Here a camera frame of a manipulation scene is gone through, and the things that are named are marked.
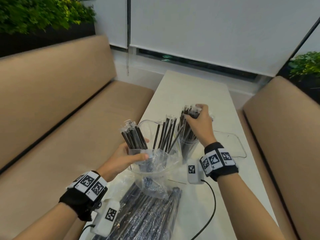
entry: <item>beige bench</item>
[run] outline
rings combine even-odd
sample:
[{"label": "beige bench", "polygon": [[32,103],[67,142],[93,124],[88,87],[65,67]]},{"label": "beige bench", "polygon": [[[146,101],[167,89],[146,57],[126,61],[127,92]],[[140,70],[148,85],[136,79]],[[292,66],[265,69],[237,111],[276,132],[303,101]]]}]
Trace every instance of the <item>beige bench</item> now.
[{"label": "beige bench", "polygon": [[70,181],[105,162],[123,142],[123,121],[141,119],[153,91],[115,76],[105,36],[0,60],[1,240],[15,237],[58,202]]},{"label": "beige bench", "polygon": [[319,240],[320,106],[275,77],[238,115],[286,240]]}]

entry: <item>black planter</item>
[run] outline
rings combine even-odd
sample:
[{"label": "black planter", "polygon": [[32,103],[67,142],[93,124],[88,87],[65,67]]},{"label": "black planter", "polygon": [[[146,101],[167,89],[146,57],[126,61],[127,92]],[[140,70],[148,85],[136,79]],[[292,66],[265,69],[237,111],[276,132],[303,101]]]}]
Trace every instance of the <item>black planter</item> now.
[{"label": "black planter", "polygon": [[15,33],[10,35],[7,33],[0,33],[0,57],[95,34],[94,24],[87,23],[82,23],[80,25],[72,24],[69,29],[54,30],[52,27],[49,27],[46,31],[39,30],[30,34]]},{"label": "black planter", "polygon": [[310,98],[320,104],[320,78],[310,75],[294,76],[289,79],[294,85],[305,92]]}]

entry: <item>cable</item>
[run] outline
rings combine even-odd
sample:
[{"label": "cable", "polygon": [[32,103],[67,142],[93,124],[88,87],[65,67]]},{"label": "cable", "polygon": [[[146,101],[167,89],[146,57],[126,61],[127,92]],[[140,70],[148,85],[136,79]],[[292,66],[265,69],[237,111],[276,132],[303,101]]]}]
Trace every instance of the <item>cable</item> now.
[{"label": "cable", "polygon": [[213,193],[213,197],[214,197],[214,210],[213,210],[213,214],[210,217],[209,221],[204,225],[204,227],[191,239],[194,240],[196,237],[198,237],[200,235],[200,233],[202,233],[202,231],[209,225],[209,223],[211,222],[212,218],[214,217],[214,214],[216,213],[216,206],[217,206],[217,202],[216,202],[216,196],[214,194],[214,190],[212,189],[211,185],[205,181],[205,180],[201,180],[202,182],[205,182],[207,185],[209,185],[212,193]]},{"label": "cable", "polygon": [[88,227],[95,227],[95,226],[96,226],[96,225],[94,225],[94,224],[90,224],[90,225],[88,225],[88,226],[85,226],[85,227],[83,228],[80,236],[83,234],[83,232],[84,232]]}]

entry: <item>green foliage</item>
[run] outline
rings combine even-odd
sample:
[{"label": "green foliage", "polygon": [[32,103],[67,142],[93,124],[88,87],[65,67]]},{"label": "green foliage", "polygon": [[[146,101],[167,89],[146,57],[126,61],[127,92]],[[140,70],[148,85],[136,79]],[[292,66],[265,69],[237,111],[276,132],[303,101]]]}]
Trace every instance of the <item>green foliage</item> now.
[{"label": "green foliage", "polygon": [[39,29],[93,23],[93,7],[77,0],[0,0],[0,33],[28,34]]},{"label": "green foliage", "polygon": [[291,59],[290,77],[313,74],[320,77],[320,52],[307,52]]}]

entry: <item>tabletop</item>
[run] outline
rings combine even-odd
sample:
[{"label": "tabletop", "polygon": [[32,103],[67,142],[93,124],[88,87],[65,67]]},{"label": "tabletop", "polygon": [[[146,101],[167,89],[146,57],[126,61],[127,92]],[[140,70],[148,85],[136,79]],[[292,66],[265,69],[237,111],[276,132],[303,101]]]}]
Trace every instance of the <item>tabletop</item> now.
[{"label": "tabletop", "polygon": [[[167,71],[143,114],[141,121],[160,121],[165,119],[166,115],[179,117],[185,105],[199,103],[209,106],[209,112],[215,117],[212,124],[215,131],[232,133],[238,136],[247,154],[246,158],[234,158],[239,166],[239,174],[275,222],[277,222],[229,90],[225,84]],[[204,148],[199,143],[191,159],[199,159],[203,155]],[[117,184],[117,182],[121,182],[127,173],[128,172],[121,173],[112,183]],[[182,189],[182,197],[171,239],[188,240],[193,238],[211,217],[214,210],[213,195],[206,184],[188,184],[186,165],[175,170],[169,178],[179,182],[177,186]],[[205,180],[212,186],[215,192],[217,206],[214,218],[197,237],[197,240],[236,240],[237,238],[222,200],[218,184],[211,178],[205,178]],[[108,188],[107,195],[121,195],[121,192],[117,191],[118,187],[114,187],[117,188],[117,190],[112,190],[111,186]],[[89,235],[87,235],[87,237],[83,236],[80,239],[88,239]]]}]

